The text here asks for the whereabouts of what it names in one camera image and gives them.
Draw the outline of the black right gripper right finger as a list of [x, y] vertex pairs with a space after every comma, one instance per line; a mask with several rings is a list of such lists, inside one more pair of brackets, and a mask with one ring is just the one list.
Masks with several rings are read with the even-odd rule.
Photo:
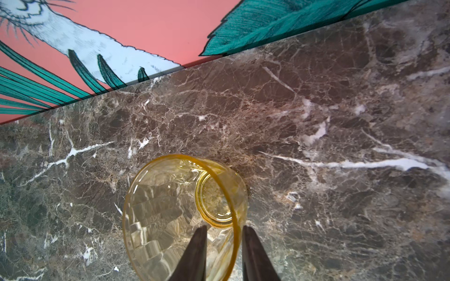
[[242, 240], [243, 280], [280, 281], [257, 233], [249, 226], [243, 227]]

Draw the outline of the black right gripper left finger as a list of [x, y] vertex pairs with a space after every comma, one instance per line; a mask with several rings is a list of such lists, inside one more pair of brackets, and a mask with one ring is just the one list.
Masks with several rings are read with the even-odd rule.
[[169, 281], [205, 281], [207, 227], [197, 228]]

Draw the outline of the short amber tumbler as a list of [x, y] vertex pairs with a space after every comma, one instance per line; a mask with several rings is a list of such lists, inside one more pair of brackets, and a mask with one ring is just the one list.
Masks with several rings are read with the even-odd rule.
[[187, 155], [154, 159], [126, 194], [123, 235], [143, 281], [167, 281], [194, 231], [207, 228], [206, 279], [232, 274], [247, 221], [248, 191], [231, 168]]

